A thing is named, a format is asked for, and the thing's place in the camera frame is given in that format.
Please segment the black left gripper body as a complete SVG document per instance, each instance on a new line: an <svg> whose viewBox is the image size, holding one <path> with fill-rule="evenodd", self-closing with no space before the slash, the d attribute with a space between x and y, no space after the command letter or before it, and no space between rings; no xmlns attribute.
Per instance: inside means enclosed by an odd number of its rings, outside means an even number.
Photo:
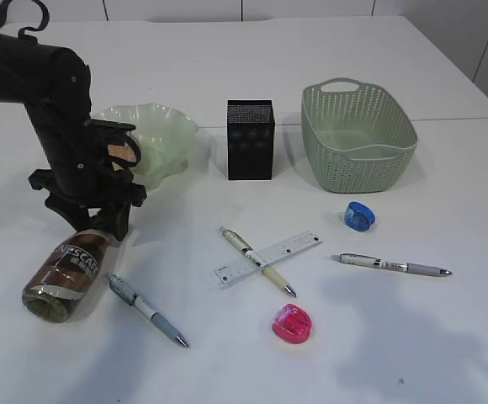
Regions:
<svg viewBox="0 0 488 404"><path fill-rule="evenodd" d="M130 203L142 206L145 187L134 183L129 169L106 165L109 144L138 146L132 124L89 119L76 128L44 124L35 128L50 167L29 176L32 189L46 189L68 202L89 208Z"/></svg>

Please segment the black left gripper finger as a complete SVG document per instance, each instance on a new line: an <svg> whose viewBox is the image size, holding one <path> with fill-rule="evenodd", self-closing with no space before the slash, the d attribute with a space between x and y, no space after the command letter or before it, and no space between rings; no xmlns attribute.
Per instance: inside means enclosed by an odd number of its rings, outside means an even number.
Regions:
<svg viewBox="0 0 488 404"><path fill-rule="evenodd" d="M85 207L68 202L58 196L49 196L45 200L45 206L60 215L76 231L85 231L91 226L88 209Z"/></svg>
<svg viewBox="0 0 488 404"><path fill-rule="evenodd" d="M122 242L129 231L130 203L107 205L96 214L96 228Z"/></svg>

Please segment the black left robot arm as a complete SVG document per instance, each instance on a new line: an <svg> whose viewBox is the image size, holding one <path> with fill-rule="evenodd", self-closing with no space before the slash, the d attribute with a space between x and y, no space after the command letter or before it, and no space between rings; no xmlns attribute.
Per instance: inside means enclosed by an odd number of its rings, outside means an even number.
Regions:
<svg viewBox="0 0 488 404"><path fill-rule="evenodd" d="M33 36L0 34L0 103L22 104L49 167L29 176L45 206L76 231L106 231L121 241L131 207L146 199L132 173L141 150L135 126L91 117L91 72L71 49Z"/></svg>

